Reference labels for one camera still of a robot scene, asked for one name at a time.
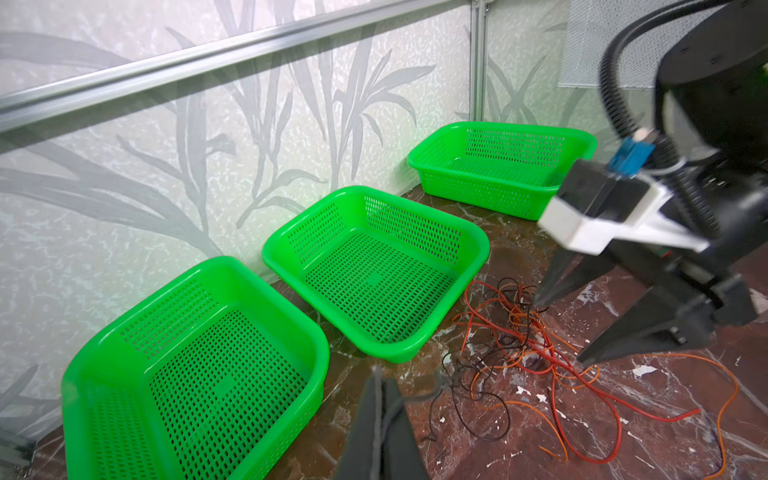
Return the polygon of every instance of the tangled cable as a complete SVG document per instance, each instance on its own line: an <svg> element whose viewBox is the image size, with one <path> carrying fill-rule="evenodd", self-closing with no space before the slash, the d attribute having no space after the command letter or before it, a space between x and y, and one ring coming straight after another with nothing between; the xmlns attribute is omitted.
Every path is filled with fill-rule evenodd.
<svg viewBox="0 0 768 480"><path fill-rule="evenodd" d="M478 306L473 306L469 302L470 290L475 285L479 285L484 288L483 301ZM561 342L575 353L578 352L576 347L572 346L569 342L554 334L554 332L552 332L545 325L539 315L540 313L543 313L544 310L537 311L532 309L531 300L533 294L535 293L535 288L535 286L524 286L512 278L505 278L500 280L496 287L490 286L485 282L473 281L469 284L464 292L464 301L468 310L466 312L457 314L452 319L453 323L460 326L466 326L466 334L462 343L461 352L463 352L465 347L470 343L469 339L471 338L472 327L490 330L493 338L492 343L495 344L495 346L490 346L489 348L491 348L491 350L488 351L478 362L474 364L464 364L457 359L453 372L449 372L445 365L445 359L447 356L455 352L446 353L442 358L442 368L444 369L446 376L451 379L448 388L451 392L453 405L458 415L458 419L471 435L478 439L489 442L503 439L511 428L511 413L508 406L522 406L534 410L544 420L547 421L550 427L552 427L555 435L558 437L564 455L561 457L560 455L556 455L553 452L547 450L543 446L539 446L541 450L554 457L564 459L567 462L568 450L570 449L578 458L581 458L586 462L604 464L616 458L619 448L621 447L621 417L619 416L614 402L623 405L637 413L640 413L649 419L657 420L659 422L678 422L682 419L688 418L701 412L701 409L693 409L689 412L685 412L674 417L661 417L649 412L645 412L643 409L633 406L630 403L594 386L595 382L597 382L601 374L600 367L592 366L584 372L577 372L571 360L563 352L556 348L551 338ZM504 324L492 322L490 315L483 313L490 306L500 306L504 310L506 316ZM501 362L488 361L488 359L491 359L493 356L497 356ZM736 398L738 393L738 382L736 377L722 364L714 362L710 359L703 358L701 356L695 356L686 353L661 353L648 354L643 356L675 356L703 360L720 367L733 380L733 384L735 385L733 395L728 399L727 402L725 402L717 416L717 436L723 460L722 465L717 472L713 473L712 475L708 475L705 477L705 479L708 480L710 478L716 478L717 476L722 475L726 468L726 453L720 430L720 420L723 416L725 408ZM525 360L529 357L533 361L528 362L528 365L526 366ZM552 409L552 418L554 420L554 424L546 417L544 413L536 409L534 406L522 402L505 401L500 395L486 391L485 382L493 375L495 370L510 368L518 368L532 375L543 376L551 374L550 407ZM468 384L466 380L467 372L474 373L472 381L468 382ZM608 406L608 408L611 410L611 413L613 413L617 426L616 440L614 442L613 450L604 458L592 458L586 456L582 452L579 452L565 435L562 424L560 423L560 419L558 418L558 407L555 405L556 388L558 385L571 388L573 390L584 388L590 390L595 395L597 395L598 398ZM494 400L494 405L485 407L485 409L496 409L501 407L505 409L506 427L504 431L499 435L481 435L480 433L477 433L471 429L463 419L458 407L457 400L459 399L478 402L480 400L487 399L488 396ZM432 424L432 410L436 401L437 397L432 400L432 403L429 407L429 436L427 438L431 440L436 440L437 438Z"/></svg>

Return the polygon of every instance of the blue clip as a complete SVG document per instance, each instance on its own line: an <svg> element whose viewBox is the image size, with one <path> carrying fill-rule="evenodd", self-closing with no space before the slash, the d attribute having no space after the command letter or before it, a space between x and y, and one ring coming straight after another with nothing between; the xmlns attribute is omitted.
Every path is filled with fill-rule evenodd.
<svg viewBox="0 0 768 480"><path fill-rule="evenodd" d="M656 148L654 144L626 137L606 167L617 174L633 177L643 167L654 148Z"/></svg>

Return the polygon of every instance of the brown marble surface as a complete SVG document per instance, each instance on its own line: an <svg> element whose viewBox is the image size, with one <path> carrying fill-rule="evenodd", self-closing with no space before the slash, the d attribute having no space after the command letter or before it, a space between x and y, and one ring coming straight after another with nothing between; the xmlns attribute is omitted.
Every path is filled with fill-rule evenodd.
<svg viewBox="0 0 768 480"><path fill-rule="evenodd" d="M406 197L466 218L488 234L491 256L478 275L479 280L495 284L502 277L513 276L533 284L543 277L554 243L534 222L430 197L421 187L408 192ZM752 288L768 295L768 247L743 259L737 269ZM372 366L380 364L386 375L396 377L405 395L431 389L432 373L440 365L442 356L462 344L464 332L448 319L463 309L455 305L419 354L408 363L395 365L362 354L288 286L278 283L275 287L319 322L328 336L331 357L322 406L267 478L332 478L362 385ZM560 337L583 346L627 310L642 292L643 287L630 276L615 270L553 305L545 314L545 322ZM763 308L768 307L768 301L761 303L765 304ZM768 478L768 312L747 327L720 329L709 349L695 353L722 360L738 376L742 388L723 417L728 468L721 478ZM658 370L636 378L632 369L640 365ZM519 370L506 372L489 383L489 389L505 399L530 402L546 415L551 414L547 404L540 403L536 397L537 394L549 397L549 378ZM702 478L719 468L714 419L733 391L730 379L719 369L695 359L634 357L604 365L598 383L601 388L658 415L677 415L696 407L705 413L669 424L619 407L626 423L618 457L607 465L593 465L572 455L568 463L563 463L539 449L541 445L561 452L550 427L529 409L511 408L511 429L506 438L484 442L473 438L458 423L450 396L444 393L433 411L437 441L420 442L430 477L432 480L481 477L682 480ZM519 386L531 395L518 394ZM558 402L558 409L567 417L562 419L562 425L571 441L593 457L609 453L616 425L605 404L584 390L560 389L558 397L562 400ZM465 420L478 432L493 432L494 427L505 421L500 410L489 412L471 403L462 403L460 408ZM428 433L428 412L427 404L408 406L417 440ZM53 432L40 445L32 478L66 478L61 431Z"/></svg>

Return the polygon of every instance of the green plastic basket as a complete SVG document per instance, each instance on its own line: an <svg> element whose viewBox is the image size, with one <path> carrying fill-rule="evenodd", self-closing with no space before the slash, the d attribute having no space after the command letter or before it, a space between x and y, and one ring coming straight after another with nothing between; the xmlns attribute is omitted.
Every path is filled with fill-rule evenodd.
<svg viewBox="0 0 768 480"><path fill-rule="evenodd" d="M573 163L597 147L573 128L463 121L427 137L408 165L430 195L538 220Z"/></svg>
<svg viewBox="0 0 768 480"><path fill-rule="evenodd" d="M429 340L489 252L467 220L347 187L275 232L262 258L363 352L399 363Z"/></svg>
<svg viewBox="0 0 768 480"><path fill-rule="evenodd" d="M232 257L103 329L61 384L77 480L261 479L323 401L323 331Z"/></svg>

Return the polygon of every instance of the white mesh panel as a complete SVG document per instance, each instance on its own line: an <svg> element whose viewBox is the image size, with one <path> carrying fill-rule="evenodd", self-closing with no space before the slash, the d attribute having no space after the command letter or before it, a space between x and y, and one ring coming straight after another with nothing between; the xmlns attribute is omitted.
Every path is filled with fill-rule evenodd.
<svg viewBox="0 0 768 480"><path fill-rule="evenodd" d="M561 87L596 87L600 60L613 37L647 13L677 0L571 0L560 73ZM680 18L642 35L621 56L623 88L652 88L659 61L686 33L707 16L707 10Z"/></svg>

